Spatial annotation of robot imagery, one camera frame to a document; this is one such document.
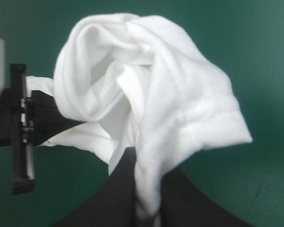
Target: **green backdrop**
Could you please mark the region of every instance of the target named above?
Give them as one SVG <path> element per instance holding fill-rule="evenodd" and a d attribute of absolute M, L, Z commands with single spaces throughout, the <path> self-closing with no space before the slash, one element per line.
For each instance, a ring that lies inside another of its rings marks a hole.
<path fill-rule="evenodd" d="M 254 142 L 198 152 L 181 168 L 245 221 L 284 227 L 284 0 L 0 0 L 6 74 L 9 63 L 26 63 L 28 75 L 52 77 L 75 23 L 114 12 L 169 18 L 229 75 Z M 38 147 L 34 156 L 36 190 L 11 196 L 11 149 L 0 148 L 0 227 L 47 227 L 107 178 L 87 151 Z"/>

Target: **crumpled fabric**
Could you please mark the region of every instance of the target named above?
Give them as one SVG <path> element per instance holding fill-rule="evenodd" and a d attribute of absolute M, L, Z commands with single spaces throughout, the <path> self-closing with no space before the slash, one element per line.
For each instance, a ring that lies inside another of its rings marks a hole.
<path fill-rule="evenodd" d="M 99 123 L 117 141 L 110 173 L 136 147 L 140 220 L 158 217 L 166 172 L 196 151 L 252 141 L 228 76 L 161 16 L 79 21 L 57 59 L 54 98 L 63 116 Z"/>

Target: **stitched seam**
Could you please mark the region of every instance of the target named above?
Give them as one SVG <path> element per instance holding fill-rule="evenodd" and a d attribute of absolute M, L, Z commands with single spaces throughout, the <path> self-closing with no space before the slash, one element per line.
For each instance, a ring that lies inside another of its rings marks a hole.
<path fill-rule="evenodd" d="M 224 110 L 224 111 L 220 111 L 216 114 L 213 114 L 213 115 L 210 115 L 209 117 L 207 118 L 204 118 L 202 119 L 201 121 L 194 121 L 194 122 L 184 122 L 183 124 L 180 124 L 177 128 L 176 128 L 176 131 L 180 131 L 186 127 L 190 127 L 192 124 L 195 124 L 195 125 L 200 125 L 200 124 L 203 124 L 204 122 L 212 119 L 212 118 L 215 118 L 215 117 L 218 117 L 222 114 L 225 114 L 225 113 L 232 113 L 232 112 L 238 112 L 238 109 L 230 109 L 230 110 Z M 165 126 L 165 127 L 160 127 L 158 130 L 156 130 L 149 138 L 153 138 L 153 137 L 157 137 L 158 134 L 161 134 L 163 130 L 166 130 L 168 128 L 172 128 L 171 125 L 173 125 L 175 121 L 175 117 L 173 119 L 170 119 L 170 121 L 168 122 L 168 125 Z M 140 150 L 143 150 L 148 144 L 151 143 L 151 140 L 148 140 L 148 141 L 144 141 L 142 144 L 141 144 L 141 148 Z"/>

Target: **black surface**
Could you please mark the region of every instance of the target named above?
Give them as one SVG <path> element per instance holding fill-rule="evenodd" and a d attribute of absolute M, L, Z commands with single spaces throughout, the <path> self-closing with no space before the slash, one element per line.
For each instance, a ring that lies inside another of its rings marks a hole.
<path fill-rule="evenodd" d="M 161 182 L 162 227 L 251 227 L 208 199 L 179 168 Z"/>
<path fill-rule="evenodd" d="M 104 185 L 53 227 L 151 226 L 151 220 L 135 222 L 135 161 L 135 148 L 127 148 Z M 251 227 L 208 199 L 179 168 L 163 177 L 161 195 L 162 227 Z"/>

